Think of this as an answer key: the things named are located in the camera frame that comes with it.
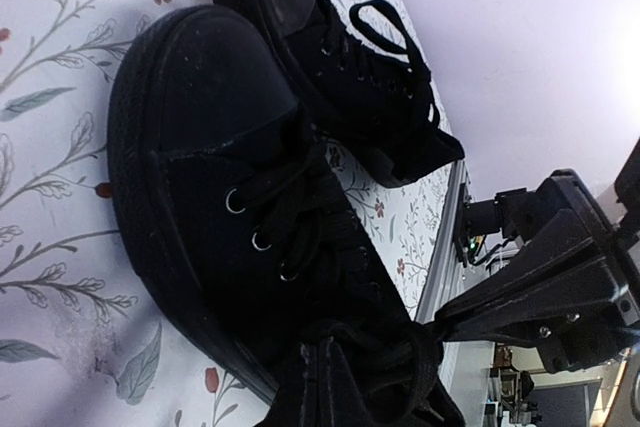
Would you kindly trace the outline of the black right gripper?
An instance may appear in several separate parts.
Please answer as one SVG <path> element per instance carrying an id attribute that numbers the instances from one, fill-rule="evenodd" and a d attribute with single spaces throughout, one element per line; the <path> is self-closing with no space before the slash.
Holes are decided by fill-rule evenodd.
<path id="1" fill-rule="evenodd" d="M 598 365 L 639 337 L 639 240 L 609 220 L 577 173 L 537 189 L 549 221 L 502 270 L 439 310 L 446 341 L 534 348 L 551 373 Z"/>

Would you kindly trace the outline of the black shoelace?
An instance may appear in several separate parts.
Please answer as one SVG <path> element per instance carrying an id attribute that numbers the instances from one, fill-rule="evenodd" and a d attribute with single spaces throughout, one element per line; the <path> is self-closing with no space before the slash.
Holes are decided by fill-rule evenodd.
<path id="1" fill-rule="evenodd" d="M 300 344 L 333 343 L 345 389 L 375 426 L 458 426 L 439 379 L 441 337 L 412 321 L 320 145 L 261 167 L 224 198 L 232 250 L 225 316 L 275 380 Z"/>

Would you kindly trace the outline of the red-soled shoe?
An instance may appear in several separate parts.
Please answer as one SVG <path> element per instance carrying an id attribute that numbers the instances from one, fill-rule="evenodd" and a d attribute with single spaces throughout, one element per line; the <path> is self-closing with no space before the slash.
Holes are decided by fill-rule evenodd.
<path id="1" fill-rule="evenodd" d="M 286 77 L 303 97 L 316 127 L 343 144 L 366 172 L 386 188 L 414 183 L 465 157 L 461 143 L 440 127 L 411 124 L 414 103 L 392 94 L 355 68 L 342 71 L 321 52 L 327 28 L 320 0 L 213 0 L 249 20 L 263 35 Z M 375 9 L 360 18 L 392 42 L 401 34 Z"/>

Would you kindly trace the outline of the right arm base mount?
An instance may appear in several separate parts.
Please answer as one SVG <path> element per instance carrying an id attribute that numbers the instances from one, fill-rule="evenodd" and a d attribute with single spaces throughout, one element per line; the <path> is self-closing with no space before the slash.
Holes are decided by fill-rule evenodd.
<path id="1" fill-rule="evenodd" d="M 486 265 L 495 254 L 519 236 L 513 218 L 533 198 L 519 188 L 497 193 L 492 199 L 474 201 L 463 183 L 459 188 L 453 243 L 464 267 Z"/>

